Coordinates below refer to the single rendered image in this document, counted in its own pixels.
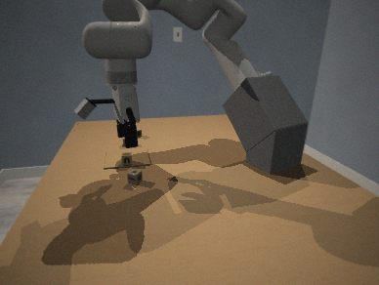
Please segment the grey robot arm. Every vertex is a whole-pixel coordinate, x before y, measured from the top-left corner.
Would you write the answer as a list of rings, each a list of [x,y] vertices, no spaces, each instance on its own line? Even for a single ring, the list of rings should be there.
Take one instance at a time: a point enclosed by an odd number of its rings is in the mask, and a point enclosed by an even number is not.
[[[233,92],[246,77],[273,76],[256,72],[240,45],[230,40],[246,21],[244,10],[233,0],[102,0],[102,8],[111,21],[89,23],[82,41],[90,56],[105,60],[107,83],[137,82],[136,59],[146,58],[152,47],[150,10],[165,11],[192,30],[199,30],[219,11],[204,28],[202,39]]]

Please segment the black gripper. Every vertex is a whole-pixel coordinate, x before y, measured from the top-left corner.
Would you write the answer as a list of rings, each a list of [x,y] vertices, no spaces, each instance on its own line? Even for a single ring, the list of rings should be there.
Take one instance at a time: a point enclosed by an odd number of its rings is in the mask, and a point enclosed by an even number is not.
[[[111,88],[112,98],[115,102],[113,109],[117,122],[117,134],[118,138],[125,137],[126,148],[138,146],[136,122],[140,122],[140,113],[136,84],[137,82],[129,84],[107,83],[109,86],[113,85]],[[126,98],[126,95],[129,95],[129,98]]]

